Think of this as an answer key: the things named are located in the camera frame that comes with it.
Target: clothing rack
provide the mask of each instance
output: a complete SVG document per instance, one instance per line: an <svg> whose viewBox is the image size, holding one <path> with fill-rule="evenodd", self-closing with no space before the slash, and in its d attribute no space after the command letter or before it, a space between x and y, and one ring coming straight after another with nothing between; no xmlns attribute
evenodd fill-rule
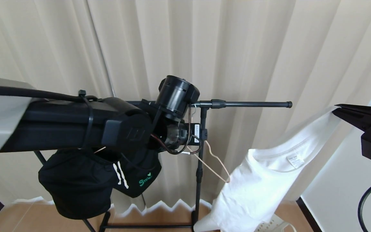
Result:
<svg viewBox="0 0 371 232"><path fill-rule="evenodd" d="M140 101L128 101L128 103L133 104L135 106L140 104ZM210 101L198 101L197 103L193 104L193 107L199 107L201 109L200 112L200 139L203 141L200 144L201 148L198 153L198 157L203 160L203 152L204 152L204 141L207 140L208 132L206 129L206 118L207 118L207 111L209 109L220 109L225 107L285 107L291 108L293 103L291 101L285 102L261 102L261 101L224 101L218 99L212 99ZM45 158L41 154L40 151L34 151L38 159L41 161L42 164L46 162ZM107 211L104 215L104 218L101 222L99 232L105 232L106 229L178 229L178 228L190 228L191 231L194 232L193 226L198 220L198 212L200 210L200 193L201 193L201 181L203 178L203 167L202 162L199 160L197 165L196 171L196 192L195 192L195 209L191 212L191 224L181 224L181 225L141 225L141 226L133 226L133 225L109 225L109 217L110 212ZM84 223L87 225L90 232L96 232L96 230L92 227L90 222L87 219L83 220Z"/></svg>

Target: curtain fold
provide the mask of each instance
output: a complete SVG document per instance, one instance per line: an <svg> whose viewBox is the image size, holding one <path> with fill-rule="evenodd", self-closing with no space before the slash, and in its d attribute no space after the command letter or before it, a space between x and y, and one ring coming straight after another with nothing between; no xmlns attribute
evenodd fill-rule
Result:
<svg viewBox="0 0 371 232"><path fill-rule="evenodd" d="M232 171L247 149L268 147L319 110L368 103L371 1L0 1L0 78L66 94L155 100L166 75L193 83L200 100L293 101L291 109L208 111L208 141ZM300 196L349 129L338 128L287 199ZM179 199L194 205L195 157L161 153L160 160L162 172L143 196L113 191L119 212ZM31 152L0 154L0 201L50 200L38 162ZM211 201L223 183L205 169L202 186Z"/></svg>

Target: laundry basket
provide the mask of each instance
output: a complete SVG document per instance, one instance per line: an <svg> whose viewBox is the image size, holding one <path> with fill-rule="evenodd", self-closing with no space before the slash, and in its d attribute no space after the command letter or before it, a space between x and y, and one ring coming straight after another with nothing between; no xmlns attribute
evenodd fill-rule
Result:
<svg viewBox="0 0 371 232"><path fill-rule="evenodd" d="M277 215L273 215L269 223L261 223L254 232L284 232L284 228L291 226L296 232L294 226L288 222L283 221Z"/></svg>

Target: tiled floor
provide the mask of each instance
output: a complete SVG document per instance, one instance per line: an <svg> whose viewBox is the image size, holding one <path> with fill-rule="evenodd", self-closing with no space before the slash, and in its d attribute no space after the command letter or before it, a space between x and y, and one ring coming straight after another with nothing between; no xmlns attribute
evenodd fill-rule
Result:
<svg viewBox="0 0 371 232"><path fill-rule="evenodd" d="M207 207L200 207L200 217L209 212ZM298 232L312 232L312 229L303 216L296 203L284 203L277 209L276 214L283 220L295 226ZM91 225L98 230L103 215L89 219ZM126 217L118 217L111 211L109 223L125 225L156 225L166 223L188 223L190 212L182 207L177 207L174 212L158 208L151 213L141 215L138 210L131 211ZM62 217L56 211L55 206L37 202L34 204L12 204L4 207L0 212L0 232L84 232L88 231L81 220L71 220ZM108 229L107 232L190 232L190 229Z"/></svg>

